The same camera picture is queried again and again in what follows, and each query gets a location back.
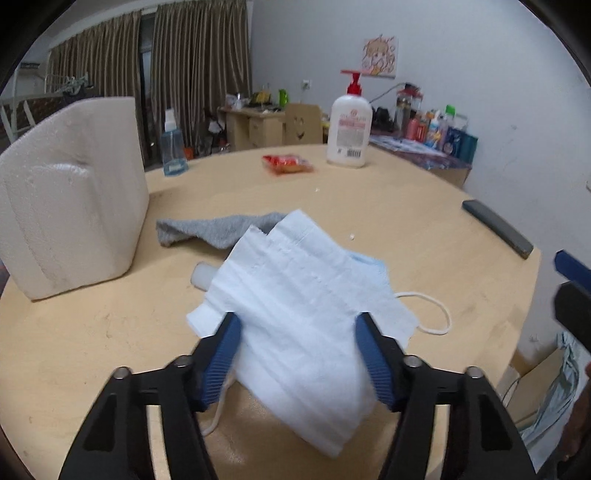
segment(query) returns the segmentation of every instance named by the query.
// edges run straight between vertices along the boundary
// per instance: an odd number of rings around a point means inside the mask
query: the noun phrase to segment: gray cloth
[[[222,250],[236,245],[251,225],[269,233],[284,218],[284,213],[273,212],[267,215],[231,215],[212,220],[162,219],[156,220],[156,231],[158,242],[163,247],[190,238],[200,238]]]

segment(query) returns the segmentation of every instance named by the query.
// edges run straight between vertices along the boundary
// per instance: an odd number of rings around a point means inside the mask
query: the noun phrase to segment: round table
[[[370,148],[368,165],[351,170],[328,165],[325,149],[213,156],[191,162],[177,178],[152,171],[147,217],[123,277],[35,302],[9,281],[0,299],[0,419],[37,480],[57,479],[81,422],[116,367],[161,368],[198,341],[185,318],[203,300],[189,282],[191,272],[199,261],[220,265],[228,252],[197,240],[163,248],[158,218],[302,209],[341,246],[385,261],[396,290],[421,291],[448,306],[452,331],[442,337],[416,331],[410,353],[454,371],[479,365],[491,383],[500,380],[530,307],[539,250],[522,260],[462,210],[466,193],[404,160]],[[316,170],[275,176],[261,163],[267,153],[298,153]],[[418,299],[405,303],[425,325],[444,325],[437,307]],[[437,411],[430,471],[443,456],[446,411]],[[150,407],[149,415],[155,470],[166,479],[157,408]],[[333,460],[235,384],[206,444],[222,480],[375,479],[397,418],[378,404]]]

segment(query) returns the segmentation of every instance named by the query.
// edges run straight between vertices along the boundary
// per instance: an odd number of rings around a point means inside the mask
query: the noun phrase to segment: chair
[[[285,144],[321,144],[322,110],[318,105],[288,103],[285,106]]]

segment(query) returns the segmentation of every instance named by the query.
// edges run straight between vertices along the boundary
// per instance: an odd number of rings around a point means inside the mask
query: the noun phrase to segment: metal screw
[[[478,367],[468,367],[466,373],[470,375],[472,378],[482,378],[484,377],[484,373]]]
[[[116,378],[117,380],[123,380],[130,373],[131,372],[129,371],[129,368],[127,368],[127,367],[119,367],[117,370],[115,370],[113,372],[113,377]]]
[[[404,357],[404,364],[408,367],[417,368],[423,364],[423,361],[416,355],[407,355]]]
[[[177,367],[186,367],[191,365],[192,362],[193,359],[191,358],[191,355],[181,355],[174,361],[174,364]]]

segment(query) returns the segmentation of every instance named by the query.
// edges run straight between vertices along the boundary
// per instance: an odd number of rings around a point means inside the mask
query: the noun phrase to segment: white wall
[[[287,88],[326,112],[359,66],[365,38],[399,38],[398,81],[420,85],[424,108],[455,105],[480,138],[466,190],[543,252],[519,349],[530,361],[554,344],[551,261],[566,249],[591,265],[591,89],[554,34],[518,0],[257,0],[253,81]],[[372,98],[395,82],[362,79]],[[395,94],[377,105],[393,107]]]
[[[47,70],[47,52],[48,43],[43,36],[39,37],[35,43],[29,48],[29,51],[23,58],[23,61],[33,61],[40,63],[38,73],[44,77]],[[7,85],[4,87],[0,98],[12,98],[12,83],[14,75],[10,77]],[[44,80],[34,76],[33,74],[21,73],[18,77],[17,96],[22,95],[36,95],[44,92]]]

